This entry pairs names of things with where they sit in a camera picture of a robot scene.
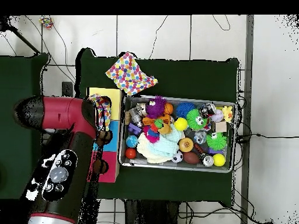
spiky ball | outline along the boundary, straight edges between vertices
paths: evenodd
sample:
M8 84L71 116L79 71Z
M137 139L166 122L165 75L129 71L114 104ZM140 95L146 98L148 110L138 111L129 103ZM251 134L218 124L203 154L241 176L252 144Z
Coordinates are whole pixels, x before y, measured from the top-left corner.
M207 144L211 149L220 151L227 145L227 137L222 132L214 132L207 136Z
M176 108L176 116L178 118L186 118L187 113L195 108L196 106L193 103L182 102Z
M207 124L207 119L200 116L197 108L187 113L186 120L188 126L195 131L202 129Z

yellow ball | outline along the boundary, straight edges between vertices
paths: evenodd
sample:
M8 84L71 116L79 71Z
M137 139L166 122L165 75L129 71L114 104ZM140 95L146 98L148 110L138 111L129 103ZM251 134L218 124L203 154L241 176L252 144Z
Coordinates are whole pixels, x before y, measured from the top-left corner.
M222 154L215 154L213 156L214 159L214 165L217 167L221 167L225 164L225 157Z
M178 131L184 131L188 126L187 120L185 120L184 118L178 118L175 121L175 128Z

red ball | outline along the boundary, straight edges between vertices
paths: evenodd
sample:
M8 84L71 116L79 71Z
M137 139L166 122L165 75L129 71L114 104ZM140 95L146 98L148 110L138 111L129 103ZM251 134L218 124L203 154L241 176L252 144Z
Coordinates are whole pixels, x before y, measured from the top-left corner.
M126 158L134 159L136 157L136 150L133 148L127 148L126 150Z

dark green mat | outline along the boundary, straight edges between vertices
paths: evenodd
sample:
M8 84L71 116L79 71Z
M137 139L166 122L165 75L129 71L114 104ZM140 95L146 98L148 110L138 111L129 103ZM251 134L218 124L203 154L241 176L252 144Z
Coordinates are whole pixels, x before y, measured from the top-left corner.
M0 198L21 196L40 156L40 132L15 123L13 106L40 94L40 74L48 55L0 56L1 155Z
M76 60L75 88L86 96L87 87L116 88L105 72L117 58L95 57L82 49ZM187 99L236 102L239 62L167 61L137 59L141 70L159 84L141 92ZM171 201L222 201L231 205L232 172L208 173L122 167L115 183L101 183L99 198Z

orange ball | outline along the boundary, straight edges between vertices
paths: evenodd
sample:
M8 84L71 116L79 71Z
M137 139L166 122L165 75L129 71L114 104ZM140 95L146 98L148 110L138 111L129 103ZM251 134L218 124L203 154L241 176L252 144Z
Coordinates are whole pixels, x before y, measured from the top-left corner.
M164 114L172 114L172 113L173 113L173 105L167 102L164 106Z

